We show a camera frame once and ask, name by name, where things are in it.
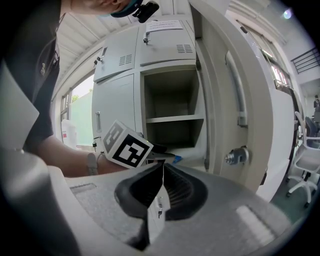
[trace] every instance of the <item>railing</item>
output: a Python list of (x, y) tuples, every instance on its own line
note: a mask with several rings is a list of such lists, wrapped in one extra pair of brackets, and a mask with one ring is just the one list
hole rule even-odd
[(315, 47), (291, 61), (293, 62), (297, 73), (300, 74), (304, 71), (320, 66), (320, 54), (318, 49)]

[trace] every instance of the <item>chair leg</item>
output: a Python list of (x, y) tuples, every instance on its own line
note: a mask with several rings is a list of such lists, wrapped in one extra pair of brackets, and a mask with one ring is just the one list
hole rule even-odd
[(311, 182), (311, 181), (307, 181), (307, 184), (309, 185), (309, 187), (312, 187), (314, 190), (317, 190), (317, 185), (316, 184), (314, 184), (313, 182)]
[(304, 188), (306, 191), (307, 202), (310, 204), (311, 203), (311, 191), (310, 191), (310, 187), (307, 182), (304, 184)]
[(297, 181), (297, 182), (301, 182), (301, 181), (304, 180), (304, 178), (302, 178), (302, 177), (299, 177), (299, 176), (291, 176), (291, 175), (288, 176), (288, 179), (294, 180), (294, 181)]
[(293, 193), (295, 190), (297, 190), (298, 188), (301, 188), (305, 185), (304, 181), (300, 181), (298, 184), (296, 184), (295, 186), (293, 186), (292, 188), (289, 189), (289, 193)]

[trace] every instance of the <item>green wall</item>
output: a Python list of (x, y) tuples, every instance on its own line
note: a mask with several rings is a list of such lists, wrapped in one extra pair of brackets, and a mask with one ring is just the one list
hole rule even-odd
[(70, 105), (70, 120), (76, 126), (77, 144), (82, 146), (92, 146), (92, 94), (82, 96)]

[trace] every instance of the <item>white chair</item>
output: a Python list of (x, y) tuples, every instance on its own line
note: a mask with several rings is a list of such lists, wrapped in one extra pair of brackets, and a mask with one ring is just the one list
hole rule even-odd
[(309, 147), (307, 145), (307, 140), (320, 140), (320, 137), (307, 137), (306, 127), (304, 125), (303, 119), (299, 112), (295, 112), (295, 115), (300, 123), (302, 134), (303, 134), (303, 143), (297, 150), (296, 156), (293, 160), (293, 166), (297, 169), (306, 172), (305, 177), (293, 176), (290, 175), (287, 178), (289, 180), (295, 180), (298, 182), (293, 186), (288, 193), (287, 197), (290, 197), (291, 194), (298, 188), (304, 187), (307, 195), (307, 202), (304, 207), (307, 208), (311, 202), (311, 194), (313, 195), (317, 190), (317, 185), (308, 180), (311, 174), (315, 174), (320, 170), (320, 149)]

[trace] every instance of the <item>window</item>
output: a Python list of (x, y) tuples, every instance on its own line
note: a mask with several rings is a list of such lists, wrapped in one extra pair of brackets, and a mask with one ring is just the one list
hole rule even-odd
[(94, 75), (90, 73), (89, 77), (72, 87), (61, 101), (61, 121), (69, 120), (75, 129), (76, 148), (91, 152), (94, 152), (91, 113), (93, 89)]
[(263, 34), (256, 32), (252, 28), (242, 23), (240, 24), (247, 29), (255, 43), (260, 48), (265, 60), (269, 63), (275, 86), (291, 86), (290, 76), (288, 75), (287, 68), (274, 44), (266, 39)]

